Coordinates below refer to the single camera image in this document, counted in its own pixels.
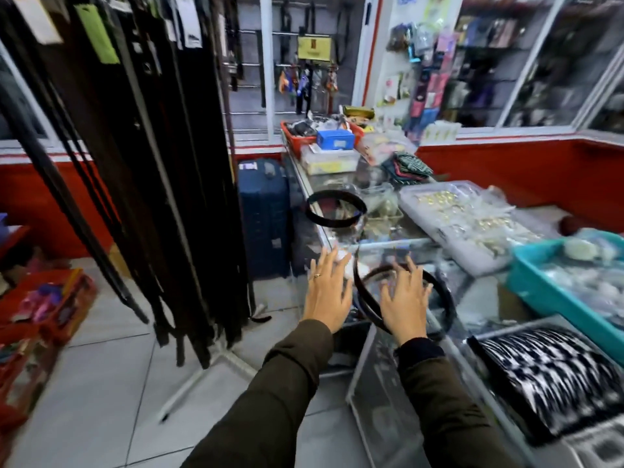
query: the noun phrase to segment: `blue suitcase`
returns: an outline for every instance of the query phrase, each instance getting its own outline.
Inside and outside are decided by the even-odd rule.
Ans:
[[[250,276],[288,277],[290,197],[284,168],[272,159],[242,161],[238,164],[238,191]]]

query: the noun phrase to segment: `teal plastic bin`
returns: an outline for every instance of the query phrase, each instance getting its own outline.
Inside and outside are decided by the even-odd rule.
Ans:
[[[607,231],[598,232],[624,256],[624,238]],[[624,366],[624,331],[618,330],[601,315],[571,293],[553,283],[539,266],[558,254],[565,238],[518,246],[512,250],[513,261],[507,287],[541,316],[561,314],[587,335],[602,351]]]

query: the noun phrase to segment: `person's left hand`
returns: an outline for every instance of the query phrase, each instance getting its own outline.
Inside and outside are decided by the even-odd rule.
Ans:
[[[334,267],[338,248],[331,253],[323,248],[318,264],[312,259],[308,279],[308,294],[302,320],[314,319],[327,325],[332,333],[340,330],[345,322],[353,298],[353,281],[349,280],[343,295],[344,272],[351,253]]]

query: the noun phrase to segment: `sleeve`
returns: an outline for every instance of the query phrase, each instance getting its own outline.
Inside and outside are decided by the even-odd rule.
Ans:
[[[399,374],[420,419],[431,467],[517,467],[443,350],[427,338],[414,340],[397,350]]]
[[[333,346],[324,323],[300,322],[269,351],[247,390],[182,468],[292,467],[299,425]]]

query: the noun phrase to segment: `hand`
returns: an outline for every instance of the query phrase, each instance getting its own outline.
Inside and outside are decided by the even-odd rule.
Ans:
[[[308,294],[302,320],[314,319],[327,325],[332,333],[340,330],[351,309],[353,282],[349,280],[343,295],[344,272],[351,253],[334,267],[338,248],[330,254],[323,248],[318,264],[312,259],[308,278]]]
[[[423,287],[423,268],[408,256],[409,272],[394,263],[394,298],[388,284],[381,286],[381,316],[399,346],[412,338],[427,338],[427,307],[432,284]]]

